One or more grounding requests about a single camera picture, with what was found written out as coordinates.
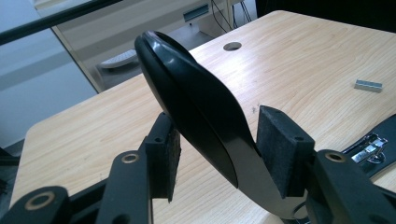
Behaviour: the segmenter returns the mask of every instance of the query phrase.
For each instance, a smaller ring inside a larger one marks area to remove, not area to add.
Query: desk
[[[242,48],[225,51],[238,41]],[[315,140],[342,150],[396,113],[396,35],[277,11],[191,51],[241,104],[256,135],[259,105],[281,109]],[[381,93],[353,88],[384,84]],[[12,202],[43,186],[74,194],[138,149],[161,109],[134,77],[37,123],[26,136]],[[182,139],[174,200],[154,200],[157,223],[281,223],[235,189]],[[396,171],[375,179],[396,190]]]

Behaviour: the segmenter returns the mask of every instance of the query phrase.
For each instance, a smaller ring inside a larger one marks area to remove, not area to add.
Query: gray floor
[[[257,18],[256,6],[254,0],[246,0],[247,11],[252,20]],[[242,26],[248,23],[247,16],[244,15],[241,4],[234,6],[235,21],[238,26]],[[209,35],[201,33],[198,29],[197,24],[186,25],[180,29],[177,29],[169,33],[177,42],[179,42],[184,48],[190,50],[194,49],[207,41],[213,39]],[[112,69],[100,69],[103,81],[105,82],[106,88],[114,87],[121,82],[128,80],[131,77],[141,74],[141,69],[138,62],[126,64],[122,67]],[[23,141],[12,145],[11,147],[5,148],[5,151],[13,156],[20,156],[23,148]],[[0,218],[8,210],[10,198],[15,183],[15,176],[18,171],[18,167],[1,167],[0,166],[0,179],[7,181],[7,193],[0,195]]]

